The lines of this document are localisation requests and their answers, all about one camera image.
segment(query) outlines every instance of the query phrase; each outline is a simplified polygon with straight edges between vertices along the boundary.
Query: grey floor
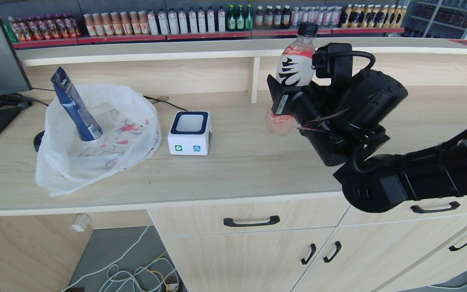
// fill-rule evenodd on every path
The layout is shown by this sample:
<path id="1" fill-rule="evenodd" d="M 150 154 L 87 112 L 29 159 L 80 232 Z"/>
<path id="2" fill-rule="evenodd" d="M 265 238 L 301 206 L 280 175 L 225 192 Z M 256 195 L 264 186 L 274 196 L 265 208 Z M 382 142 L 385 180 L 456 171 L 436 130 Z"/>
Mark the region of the grey floor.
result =
<path id="1" fill-rule="evenodd" d="M 96 230 L 89 240 L 89 243 L 80 259 L 80 262 L 73 274 L 71 283 L 78 280 L 81 276 L 100 270 L 110 264 L 113 260 L 120 257 L 124 251 L 135 242 L 139 235 L 143 232 L 144 227 L 137 228 L 120 228 Z M 122 259 L 119 261 L 121 269 L 126 269 L 130 272 L 138 266 L 144 266 L 163 253 L 165 248 L 158 235 L 158 232 L 151 226 L 145 233 L 141 241 Z M 159 270 L 163 275 L 170 272 L 170 268 L 165 264 L 152 267 Z M 89 276 L 80 281 L 75 287 L 85 287 L 86 292 L 98 292 L 102 284 L 106 281 L 106 270 L 93 276 Z M 156 280 L 150 275 L 142 275 L 139 277 L 140 284 L 145 290 L 150 290 L 157 285 Z M 445 286 L 459 286 L 467 281 L 467 272 L 455 277 L 454 279 L 444 283 Z M 123 291 L 131 291 L 131 284 L 123 288 Z M 114 292 L 118 287 L 114 284 L 108 291 Z M 406 290 L 406 292 L 446 292 L 448 290 L 422 287 L 414 290 Z M 461 290 L 452 290 L 456 292 L 467 292 L 467 287 Z"/>

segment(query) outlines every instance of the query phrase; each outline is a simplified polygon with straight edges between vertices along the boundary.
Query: black bottle cap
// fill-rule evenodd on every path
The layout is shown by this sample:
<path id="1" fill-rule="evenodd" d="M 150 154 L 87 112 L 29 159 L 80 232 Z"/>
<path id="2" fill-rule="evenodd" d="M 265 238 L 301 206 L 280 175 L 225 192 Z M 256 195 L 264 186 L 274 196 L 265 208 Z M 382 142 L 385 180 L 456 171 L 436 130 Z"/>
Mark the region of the black bottle cap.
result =
<path id="1" fill-rule="evenodd" d="M 304 37 L 316 37 L 318 33 L 318 24 L 315 22 L 302 22 L 298 26 L 298 35 L 302 35 Z"/>

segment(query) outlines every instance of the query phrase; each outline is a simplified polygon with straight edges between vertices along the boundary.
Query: toothpaste tube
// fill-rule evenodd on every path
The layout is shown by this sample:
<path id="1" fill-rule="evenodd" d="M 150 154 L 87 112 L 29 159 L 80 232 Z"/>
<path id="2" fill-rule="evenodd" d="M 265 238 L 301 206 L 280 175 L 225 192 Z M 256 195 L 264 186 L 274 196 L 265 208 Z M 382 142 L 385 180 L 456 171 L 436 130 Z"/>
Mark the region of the toothpaste tube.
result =
<path id="1" fill-rule="evenodd" d="M 62 107 L 75 123 L 80 140 L 88 142 L 100 138 L 103 133 L 102 127 L 89 113 L 64 69 L 59 67 L 50 81 L 54 84 L 57 98 L 59 98 Z"/>

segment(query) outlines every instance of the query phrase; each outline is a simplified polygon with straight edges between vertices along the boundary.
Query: plastic bag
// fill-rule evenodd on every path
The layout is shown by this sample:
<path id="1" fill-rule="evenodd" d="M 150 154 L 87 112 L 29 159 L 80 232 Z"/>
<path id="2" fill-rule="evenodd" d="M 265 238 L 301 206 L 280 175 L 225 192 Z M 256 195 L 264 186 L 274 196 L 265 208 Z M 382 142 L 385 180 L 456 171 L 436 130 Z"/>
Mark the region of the plastic bag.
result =
<path id="1" fill-rule="evenodd" d="M 56 196 L 74 192 L 152 157 L 161 143 L 154 106 L 131 88 L 109 84 L 76 86 L 104 130 L 98 142 L 79 139 L 58 99 L 46 110 L 35 182 Z"/>

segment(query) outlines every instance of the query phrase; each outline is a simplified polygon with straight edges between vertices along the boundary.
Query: white box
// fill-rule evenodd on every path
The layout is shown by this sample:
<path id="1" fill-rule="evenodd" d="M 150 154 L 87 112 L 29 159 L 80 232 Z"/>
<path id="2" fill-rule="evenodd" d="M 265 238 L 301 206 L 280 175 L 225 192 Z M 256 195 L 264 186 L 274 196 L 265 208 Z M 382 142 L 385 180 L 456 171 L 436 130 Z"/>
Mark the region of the white box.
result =
<path id="1" fill-rule="evenodd" d="M 170 154 L 207 155 L 211 133 L 210 112 L 176 113 L 167 137 Z"/>

